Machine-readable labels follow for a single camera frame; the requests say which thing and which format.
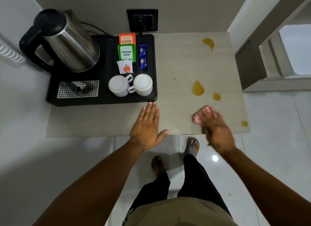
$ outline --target black pants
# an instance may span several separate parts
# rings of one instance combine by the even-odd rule
[[[208,177],[204,167],[197,161],[197,159],[190,154],[185,155],[184,166],[185,182],[181,190],[178,192],[177,197],[193,197],[205,201],[211,201],[220,206],[231,216],[222,197]],[[154,203],[156,201],[166,200],[169,193],[169,185],[169,177],[167,176],[167,173],[163,173],[160,174],[155,181],[143,186],[130,207],[123,223],[126,223],[127,216],[137,207]]]

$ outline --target hand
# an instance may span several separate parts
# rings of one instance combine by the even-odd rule
[[[158,134],[160,111],[155,102],[149,102],[147,108],[143,107],[130,132],[130,140],[143,146],[145,150],[157,146],[169,130]]]
[[[211,106],[206,106],[198,112],[198,115],[206,139],[220,155],[236,149],[233,134],[221,114]]]

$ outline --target yellow-brown droplet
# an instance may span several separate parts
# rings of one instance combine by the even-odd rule
[[[215,44],[214,44],[214,42],[213,42],[212,39],[210,39],[210,38],[204,38],[204,39],[202,40],[202,43],[205,44],[205,45],[208,45],[208,46],[211,48],[211,52],[213,51],[213,49],[214,49],[214,47],[215,47]]]
[[[217,93],[217,92],[214,92],[213,93],[213,99],[215,101],[220,101],[221,100],[221,95],[219,93]]]
[[[194,95],[196,96],[201,96],[202,94],[204,94],[204,88],[201,85],[201,83],[199,82],[199,80],[196,80],[191,88],[191,91]]]
[[[245,120],[242,120],[242,121],[241,121],[241,125],[242,125],[243,127],[247,127],[247,126],[248,126],[248,122],[245,121]]]

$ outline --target green tea packet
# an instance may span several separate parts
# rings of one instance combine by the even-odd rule
[[[135,44],[120,44],[118,45],[119,60],[132,60],[136,62],[136,47]]]

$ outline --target drip tray grate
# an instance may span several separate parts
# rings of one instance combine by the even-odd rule
[[[99,81],[60,82],[57,98],[86,98],[98,96]]]

